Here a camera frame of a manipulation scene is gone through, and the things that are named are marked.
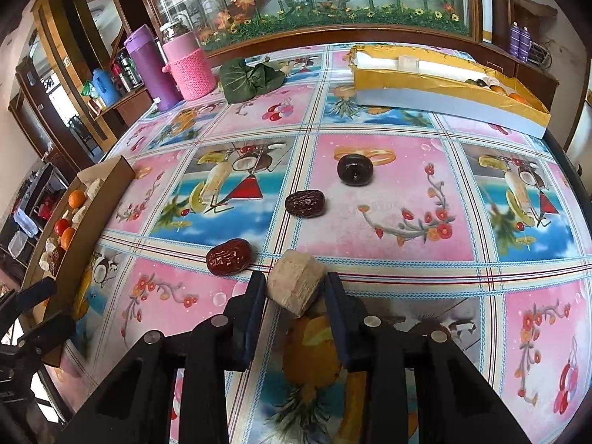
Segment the wooden block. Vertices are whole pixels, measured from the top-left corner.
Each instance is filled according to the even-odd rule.
[[[267,296],[297,317],[315,300],[327,269],[312,255],[286,250],[267,278]]]

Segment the red fruit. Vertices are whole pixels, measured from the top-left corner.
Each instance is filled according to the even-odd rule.
[[[53,229],[55,231],[55,233],[57,235],[61,235],[64,233],[64,231],[66,230],[66,228],[70,227],[70,222],[68,222],[65,218],[61,218],[60,220],[58,220],[55,225],[53,226]]]

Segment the purple bottle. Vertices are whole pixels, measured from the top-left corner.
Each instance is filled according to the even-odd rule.
[[[520,47],[520,28],[516,22],[510,26],[510,55],[518,58]]]
[[[162,73],[165,62],[154,40],[152,30],[143,25],[125,40],[124,45],[159,111],[166,112],[183,97],[171,74]]]
[[[526,26],[520,30],[520,47],[518,52],[518,59],[528,61],[528,52],[531,49],[531,34],[529,34]]]

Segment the orange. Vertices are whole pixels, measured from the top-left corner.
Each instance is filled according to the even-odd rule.
[[[525,99],[523,99],[523,97],[521,97],[517,93],[510,93],[508,97],[513,98],[514,100],[516,100],[516,102],[524,103],[525,105],[531,106],[530,103],[528,103]]]
[[[70,243],[72,242],[72,238],[74,237],[76,230],[74,230],[71,226],[64,230],[64,233],[61,235],[61,248],[64,250],[68,250],[70,247]]]
[[[502,95],[507,95],[504,88],[500,87],[499,85],[491,85],[491,90],[495,91],[495,93],[501,93]]]
[[[86,201],[87,201],[87,197],[84,195],[84,192],[81,191],[81,190],[75,190],[75,191],[73,191],[70,194],[70,197],[68,197],[68,204],[72,208],[79,208]]]

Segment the red date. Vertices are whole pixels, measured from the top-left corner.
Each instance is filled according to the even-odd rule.
[[[253,258],[251,245],[244,238],[233,238],[212,247],[205,256],[208,270],[223,277],[245,270]]]

